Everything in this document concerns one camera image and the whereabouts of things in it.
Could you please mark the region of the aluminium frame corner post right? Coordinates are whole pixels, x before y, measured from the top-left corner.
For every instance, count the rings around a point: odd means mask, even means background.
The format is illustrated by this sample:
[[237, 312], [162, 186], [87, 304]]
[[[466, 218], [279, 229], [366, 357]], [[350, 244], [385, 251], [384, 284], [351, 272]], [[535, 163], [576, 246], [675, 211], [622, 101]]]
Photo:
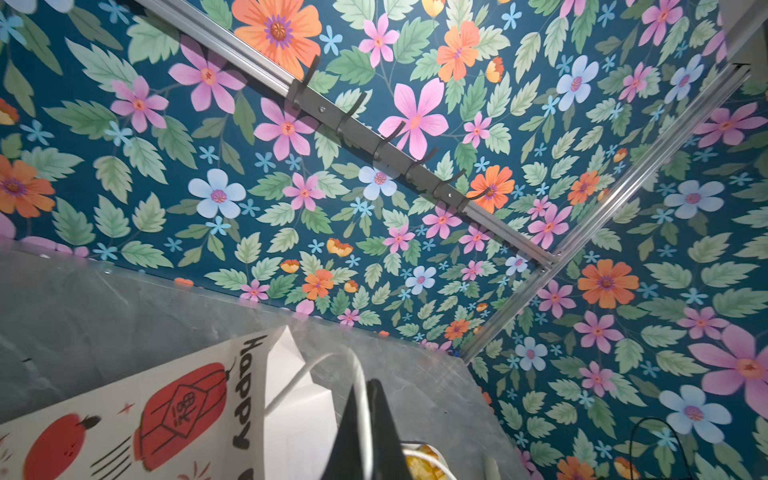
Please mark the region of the aluminium frame corner post right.
[[481, 354], [486, 346], [510, 324], [543, 289], [573, 259], [573, 257], [601, 230], [614, 214], [640, 190], [662, 165], [682, 148], [693, 130], [719, 108], [734, 92], [754, 75], [754, 68], [746, 63], [729, 63], [704, 88], [673, 122], [651, 144], [640, 159], [614, 183], [603, 201], [590, 209], [581, 222], [572, 227], [558, 244], [555, 261], [549, 267], [535, 271], [503, 307], [483, 325], [480, 332], [462, 348], [459, 357], [466, 364]]

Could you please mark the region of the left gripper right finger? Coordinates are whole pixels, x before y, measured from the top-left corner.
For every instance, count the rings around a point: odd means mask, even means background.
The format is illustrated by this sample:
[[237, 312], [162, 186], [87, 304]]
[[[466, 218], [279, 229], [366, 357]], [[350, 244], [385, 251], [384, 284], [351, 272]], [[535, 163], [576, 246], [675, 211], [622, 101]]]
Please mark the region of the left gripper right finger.
[[374, 480], [411, 480], [400, 438], [382, 383], [367, 382], [372, 431]]

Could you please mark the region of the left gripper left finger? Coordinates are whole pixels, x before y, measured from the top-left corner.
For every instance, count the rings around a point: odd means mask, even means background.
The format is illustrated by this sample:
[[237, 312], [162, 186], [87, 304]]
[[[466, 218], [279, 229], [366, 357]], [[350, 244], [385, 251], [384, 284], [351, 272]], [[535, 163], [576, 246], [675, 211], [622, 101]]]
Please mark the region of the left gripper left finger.
[[351, 388], [322, 480], [363, 480], [363, 408]]

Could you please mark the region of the yellow fake croissant bread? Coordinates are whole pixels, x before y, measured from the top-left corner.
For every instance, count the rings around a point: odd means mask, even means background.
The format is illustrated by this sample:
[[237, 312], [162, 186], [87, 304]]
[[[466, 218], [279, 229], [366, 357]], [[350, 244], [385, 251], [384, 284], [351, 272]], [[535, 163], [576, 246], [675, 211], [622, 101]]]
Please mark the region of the yellow fake croissant bread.
[[401, 448], [413, 479], [455, 479], [445, 458], [434, 447], [423, 443], [403, 443]]

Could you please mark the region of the aluminium frame back bar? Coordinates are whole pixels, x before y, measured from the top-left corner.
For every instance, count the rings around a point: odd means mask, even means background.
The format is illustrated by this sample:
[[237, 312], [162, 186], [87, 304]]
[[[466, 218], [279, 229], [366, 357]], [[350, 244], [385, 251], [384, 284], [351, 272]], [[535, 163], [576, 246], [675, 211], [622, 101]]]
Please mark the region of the aluminium frame back bar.
[[402, 124], [394, 133], [381, 136], [355, 119], [353, 114], [364, 102], [366, 94], [361, 94], [352, 107], [343, 110], [311, 89], [309, 83], [320, 63], [318, 58], [313, 60], [305, 77], [299, 80], [186, 1], [143, 0], [139, 4], [285, 98], [292, 108], [328, 127], [349, 146], [366, 152], [373, 161], [379, 162], [397, 178], [409, 182], [414, 189], [444, 202], [447, 207], [517, 248], [543, 268], [549, 269], [555, 264], [553, 254], [477, 205], [478, 196], [468, 197], [454, 188], [452, 183], [460, 178], [459, 175], [442, 180], [426, 167], [430, 155], [415, 160], [393, 145], [391, 141], [404, 128]]

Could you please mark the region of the red white paper bag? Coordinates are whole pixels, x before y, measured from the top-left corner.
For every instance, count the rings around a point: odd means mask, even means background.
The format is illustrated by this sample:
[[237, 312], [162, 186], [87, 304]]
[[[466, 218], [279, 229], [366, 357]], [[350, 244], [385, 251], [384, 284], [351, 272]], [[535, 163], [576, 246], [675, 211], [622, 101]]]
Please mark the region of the red white paper bag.
[[318, 479], [332, 393], [285, 327], [231, 339], [1, 427], [5, 479]]

